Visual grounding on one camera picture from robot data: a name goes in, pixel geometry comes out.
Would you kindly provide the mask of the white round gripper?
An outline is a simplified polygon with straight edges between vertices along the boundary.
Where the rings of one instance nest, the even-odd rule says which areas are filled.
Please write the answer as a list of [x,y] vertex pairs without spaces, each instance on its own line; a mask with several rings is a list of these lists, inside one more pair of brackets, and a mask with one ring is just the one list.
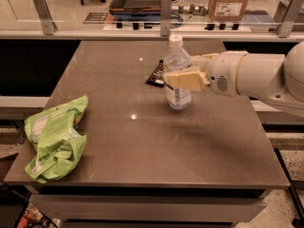
[[191,66],[199,70],[176,70],[167,72],[163,78],[174,87],[201,92],[206,86],[218,94],[236,97],[237,72],[247,51],[225,51],[191,56]]

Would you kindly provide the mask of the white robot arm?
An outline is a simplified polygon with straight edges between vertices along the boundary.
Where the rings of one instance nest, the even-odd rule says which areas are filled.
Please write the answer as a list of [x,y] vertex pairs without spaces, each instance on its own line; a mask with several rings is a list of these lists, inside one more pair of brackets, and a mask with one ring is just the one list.
[[173,87],[222,96],[243,95],[283,112],[304,117],[304,43],[286,55],[228,50],[204,54],[195,66],[164,74]]

